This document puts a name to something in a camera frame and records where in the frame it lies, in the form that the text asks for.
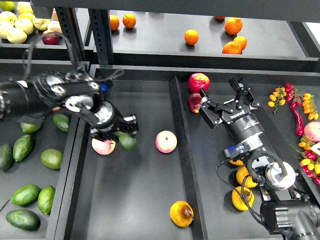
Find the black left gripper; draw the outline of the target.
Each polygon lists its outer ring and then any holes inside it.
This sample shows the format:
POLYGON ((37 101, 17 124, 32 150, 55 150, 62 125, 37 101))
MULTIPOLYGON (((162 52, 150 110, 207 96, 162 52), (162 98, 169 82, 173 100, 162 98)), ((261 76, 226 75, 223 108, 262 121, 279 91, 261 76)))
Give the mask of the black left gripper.
POLYGON ((118 141, 117 132, 130 134, 135 137, 139 124, 135 114, 123 117, 118 109, 109 101, 104 101, 94 114, 97 120, 91 124, 90 136, 99 141, 118 141))

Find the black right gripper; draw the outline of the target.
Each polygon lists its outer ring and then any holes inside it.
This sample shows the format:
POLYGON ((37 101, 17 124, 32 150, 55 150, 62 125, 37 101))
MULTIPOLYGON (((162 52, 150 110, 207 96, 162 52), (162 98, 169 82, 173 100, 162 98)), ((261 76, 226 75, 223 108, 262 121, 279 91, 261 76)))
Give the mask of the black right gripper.
POLYGON ((261 103, 256 101, 252 88, 245 78, 232 77, 229 84, 235 92, 235 99, 223 104, 209 98, 205 89, 199 90, 201 107, 199 113, 210 129, 225 123, 236 144, 244 142, 252 136, 259 136, 264 129, 252 111, 257 110, 261 103))

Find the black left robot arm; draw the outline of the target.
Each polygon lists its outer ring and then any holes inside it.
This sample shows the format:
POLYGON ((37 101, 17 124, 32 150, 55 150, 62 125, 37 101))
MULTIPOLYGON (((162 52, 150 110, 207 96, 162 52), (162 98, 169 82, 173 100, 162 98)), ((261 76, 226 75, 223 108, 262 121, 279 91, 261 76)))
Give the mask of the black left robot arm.
POLYGON ((138 130, 137 117, 124 117, 104 97, 104 86, 121 77, 124 70, 116 69, 111 75, 94 79, 84 66, 75 61, 72 44, 59 32, 49 32, 34 39, 22 61, 24 75, 20 80, 0 84, 0 118, 16 118, 21 122, 38 125, 54 108, 66 107, 83 119, 92 129, 90 135, 97 140, 117 140, 118 132, 135 137, 138 130), (31 75, 32 55, 36 43, 42 38, 57 35, 65 40, 73 69, 65 74, 57 71, 31 75))

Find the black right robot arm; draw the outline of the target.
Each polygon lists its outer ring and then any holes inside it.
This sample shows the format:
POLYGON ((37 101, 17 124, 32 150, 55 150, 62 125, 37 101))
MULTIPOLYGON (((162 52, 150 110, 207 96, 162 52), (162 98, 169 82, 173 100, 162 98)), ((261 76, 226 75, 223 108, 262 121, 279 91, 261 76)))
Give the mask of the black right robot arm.
POLYGON ((234 145, 223 151, 223 164, 240 160, 257 183, 261 205, 255 212, 245 193, 245 183, 236 194, 248 207, 251 216, 271 235, 282 235, 286 240, 318 240, 320 238, 320 202, 311 191, 302 187, 302 173, 270 151, 262 142, 264 129, 253 111, 260 107, 254 100, 245 79, 231 78, 229 84, 235 98, 218 103, 200 88, 199 113, 213 129, 224 124, 234 145))

